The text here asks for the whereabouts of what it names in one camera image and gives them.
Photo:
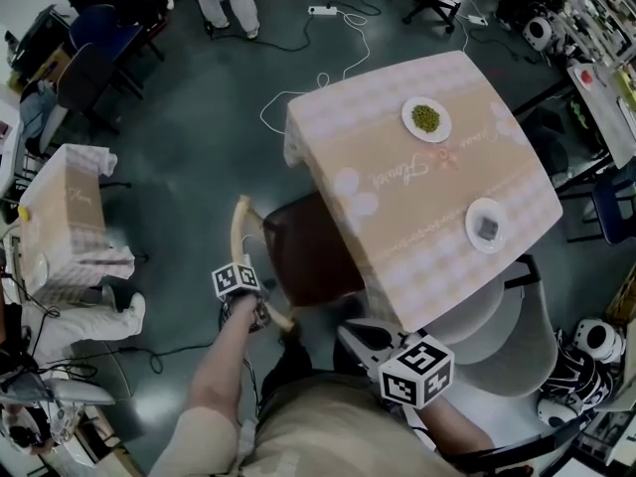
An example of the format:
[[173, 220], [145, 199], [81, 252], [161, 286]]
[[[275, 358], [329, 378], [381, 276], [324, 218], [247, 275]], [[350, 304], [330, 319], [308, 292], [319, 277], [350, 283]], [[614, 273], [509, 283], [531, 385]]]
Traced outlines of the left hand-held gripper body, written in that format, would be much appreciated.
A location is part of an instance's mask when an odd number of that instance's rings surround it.
[[252, 267], [237, 262], [231, 262], [212, 272], [212, 279], [217, 298], [221, 302], [219, 313], [219, 329], [230, 319], [233, 303], [245, 296], [253, 296], [257, 303], [254, 311], [254, 321], [250, 326], [250, 333], [265, 328], [271, 321], [265, 307], [263, 297]]

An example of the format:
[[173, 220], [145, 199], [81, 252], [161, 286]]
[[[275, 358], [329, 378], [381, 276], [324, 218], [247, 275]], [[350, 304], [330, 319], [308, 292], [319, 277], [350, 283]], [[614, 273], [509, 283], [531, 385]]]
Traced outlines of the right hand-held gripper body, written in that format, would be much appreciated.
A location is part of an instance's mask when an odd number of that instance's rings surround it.
[[423, 330], [360, 318], [339, 326], [338, 339], [387, 401], [423, 408], [453, 382], [453, 352]]

